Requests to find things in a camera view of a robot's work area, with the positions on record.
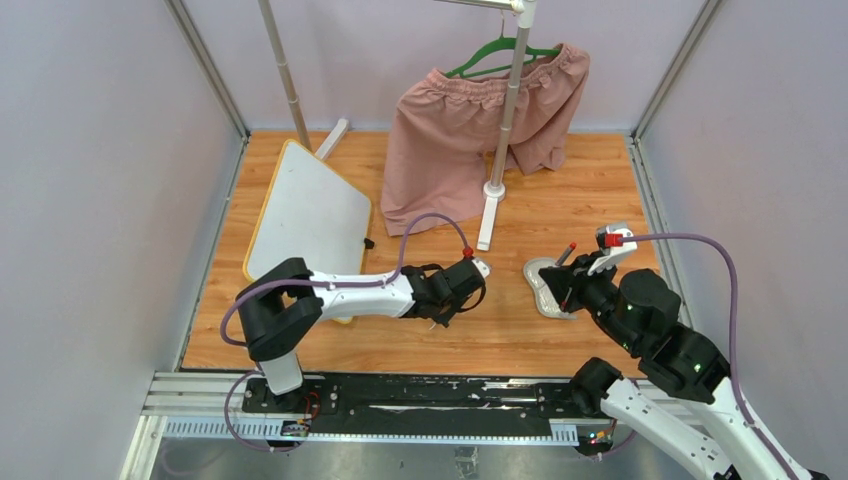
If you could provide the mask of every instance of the gray floor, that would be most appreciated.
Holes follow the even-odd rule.
[[[627,432],[621,428],[617,435]],[[248,450],[234,441],[166,440],[153,480],[286,479],[286,480],[507,480],[507,479],[687,479],[691,478],[664,453],[637,437],[623,451],[592,463],[567,447],[457,447],[376,443],[304,444],[296,451],[269,454]],[[180,473],[208,466],[189,475]]]

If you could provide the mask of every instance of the clothes hanger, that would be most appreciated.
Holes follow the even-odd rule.
[[[497,40],[491,41],[491,42],[483,45],[483,47],[480,50],[477,50],[477,53],[475,53],[471,57],[470,60],[465,62],[462,66],[459,66],[459,67],[445,73],[445,76],[448,77],[448,78],[451,78],[451,77],[455,77],[455,76],[459,75],[460,78],[471,78],[471,77],[479,77],[480,75],[488,75],[490,73],[500,72],[500,71],[503,71],[503,70],[509,70],[511,65],[504,65],[502,67],[490,68],[488,70],[480,70],[479,72],[466,73],[469,68],[473,67],[474,65],[477,65],[477,63],[479,63],[480,60],[484,59],[485,57],[487,57],[487,56],[489,56],[489,55],[491,55],[495,52],[502,52],[504,50],[515,50],[515,43],[516,43],[515,38],[503,36],[504,23],[506,23],[506,19],[504,18],[503,11],[501,11],[501,35],[500,35],[500,37],[498,37]],[[556,50],[556,49],[538,49],[538,48],[533,48],[533,47],[527,46],[524,53],[527,54],[527,55],[533,56],[533,58],[524,62],[524,64],[527,65],[528,63],[536,61],[536,58],[539,57],[539,56],[546,57],[546,56],[552,56],[552,55],[559,55],[560,52],[559,52],[559,50]]]

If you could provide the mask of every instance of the red connector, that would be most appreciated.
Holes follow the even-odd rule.
[[[607,233],[604,235],[604,247],[621,247],[624,242],[621,239],[624,237],[621,233]]]

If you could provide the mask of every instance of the elastic waistband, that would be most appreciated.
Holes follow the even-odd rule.
[[[561,43],[554,48],[559,54],[552,59],[540,58],[524,65],[521,75],[520,88],[533,88],[542,85],[543,78],[550,78],[558,70],[564,70],[575,55],[585,55],[582,50]],[[461,95],[468,100],[482,100],[493,95],[504,95],[509,82],[509,74],[501,77],[474,80],[471,78],[448,78],[444,72],[433,69],[423,84],[446,94]]]

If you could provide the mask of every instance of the wooden table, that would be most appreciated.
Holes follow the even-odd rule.
[[[209,272],[184,368],[249,368],[243,348],[224,344],[218,335],[221,316],[248,281],[242,262],[259,217],[265,192],[289,132],[253,134],[237,188]],[[322,134],[312,142],[320,145]],[[399,238],[386,235],[379,212],[387,134],[349,133],[328,163],[367,194],[374,206],[370,238],[376,248],[366,255],[365,272],[389,271],[397,261]],[[488,293],[476,309],[459,314],[447,329],[426,320],[359,317],[348,325],[324,322],[298,347],[304,370],[407,372],[428,374],[571,376],[592,356],[605,358],[627,375],[641,376],[636,362],[613,343],[585,312],[577,320],[556,320],[538,313],[522,267],[531,258],[556,258],[570,242],[576,254],[594,247],[595,230],[626,220],[634,233],[648,233],[624,139],[619,135],[570,135],[567,160],[557,172],[522,176],[506,173],[506,200],[498,208],[489,252],[477,252],[492,266]],[[461,223],[472,245],[480,219]],[[449,265],[461,257],[449,226],[410,237],[406,264]],[[654,251],[643,245],[622,268],[657,269]],[[237,338],[241,326],[230,322]]]

